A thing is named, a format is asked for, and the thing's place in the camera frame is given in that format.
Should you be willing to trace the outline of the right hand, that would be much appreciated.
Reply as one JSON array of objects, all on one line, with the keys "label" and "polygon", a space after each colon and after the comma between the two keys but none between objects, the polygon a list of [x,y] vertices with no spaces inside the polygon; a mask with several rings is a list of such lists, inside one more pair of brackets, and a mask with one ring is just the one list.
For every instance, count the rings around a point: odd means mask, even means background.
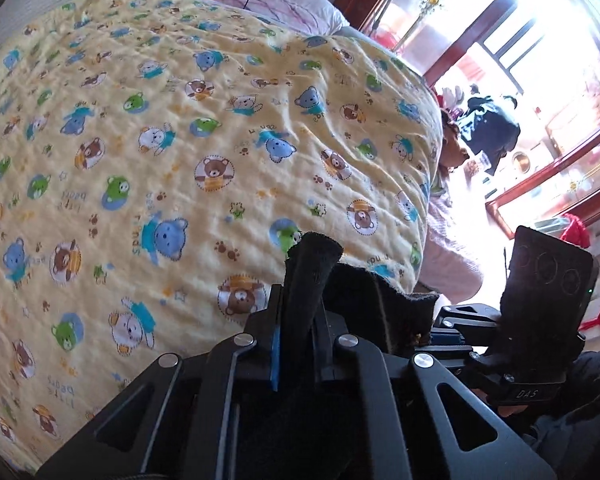
[{"label": "right hand", "polygon": [[507,418],[519,413],[524,412],[528,405],[496,405],[489,401],[488,395],[480,389],[472,389],[472,392],[486,404],[494,413],[498,414],[501,418]]}]

